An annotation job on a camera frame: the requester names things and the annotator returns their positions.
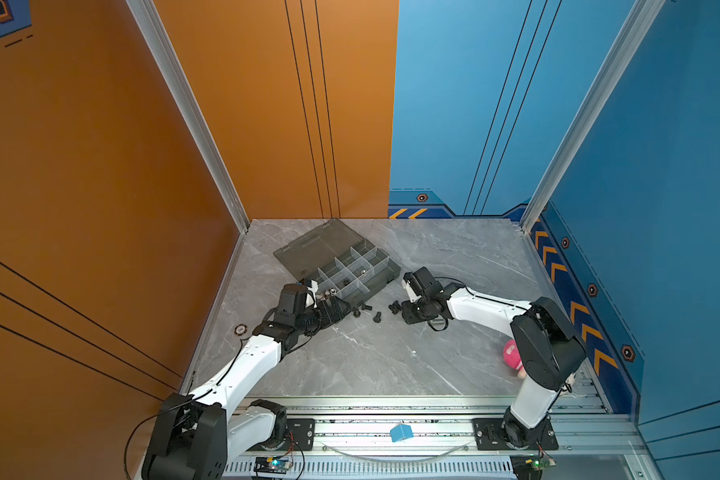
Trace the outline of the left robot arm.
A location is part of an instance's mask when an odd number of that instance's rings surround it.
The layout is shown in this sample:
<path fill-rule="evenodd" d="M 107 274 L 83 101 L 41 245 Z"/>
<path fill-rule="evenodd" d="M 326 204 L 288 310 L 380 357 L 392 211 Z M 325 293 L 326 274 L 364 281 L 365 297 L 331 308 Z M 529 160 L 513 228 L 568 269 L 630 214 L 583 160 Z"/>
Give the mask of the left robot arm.
<path fill-rule="evenodd" d="M 278 446 L 285 438 L 287 410 L 255 400 L 238 406 L 287 355 L 353 308 L 336 296 L 319 297 L 317 285 L 285 285 L 239 351 L 209 380 L 187 394 L 167 397 L 150 416 L 154 427 L 141 464 L 143 479 L 219 479 L 229 460 L 255 445 Z"/>

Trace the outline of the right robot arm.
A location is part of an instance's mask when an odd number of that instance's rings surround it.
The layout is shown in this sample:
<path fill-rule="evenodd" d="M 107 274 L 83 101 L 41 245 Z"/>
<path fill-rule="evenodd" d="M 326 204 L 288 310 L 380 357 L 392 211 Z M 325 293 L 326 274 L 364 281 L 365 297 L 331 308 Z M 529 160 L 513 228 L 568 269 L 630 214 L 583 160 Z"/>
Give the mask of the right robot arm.
<path fill-rule="evenodd" d="M 443 285 L 425 267 L 405 273 L 402 284 L 407 324 L 468 321 L 515 342 L 525 377 L 498 425 L 498 438 L 515 450 L 556 449 L 551 407 L 587 359 L 585 342 L 558 304 L 547 297 L 520 301 L 477 293 L 459 281 Z"/>

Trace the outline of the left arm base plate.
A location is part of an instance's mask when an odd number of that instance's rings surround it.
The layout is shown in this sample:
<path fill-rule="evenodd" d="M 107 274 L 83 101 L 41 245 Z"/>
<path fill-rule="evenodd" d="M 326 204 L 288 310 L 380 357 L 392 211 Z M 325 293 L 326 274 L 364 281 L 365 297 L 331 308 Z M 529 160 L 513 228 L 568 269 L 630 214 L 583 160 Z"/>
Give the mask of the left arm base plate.
<path fill-rule="evenodd" d="M 308 452 L 315 440 L 315 420 L 312 418 L 287 418 L 283 434 L 259 445 L 263 450 L 285 452 L 291 448 Z"/>

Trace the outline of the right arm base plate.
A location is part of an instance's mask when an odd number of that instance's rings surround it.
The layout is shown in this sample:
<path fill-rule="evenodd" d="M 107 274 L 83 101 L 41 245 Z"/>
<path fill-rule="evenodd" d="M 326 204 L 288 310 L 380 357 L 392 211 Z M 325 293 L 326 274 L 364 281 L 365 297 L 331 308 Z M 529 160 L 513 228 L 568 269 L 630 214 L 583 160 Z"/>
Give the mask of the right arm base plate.
<path fill-rule="evenodd" d="M 472 427 L 480 451 L 530 451 L 538 447 L 544 451 L 559 449 L 549 417 L 534 428 L 527 428 L 518 420 L 499 418 L 475 418 Z"/>

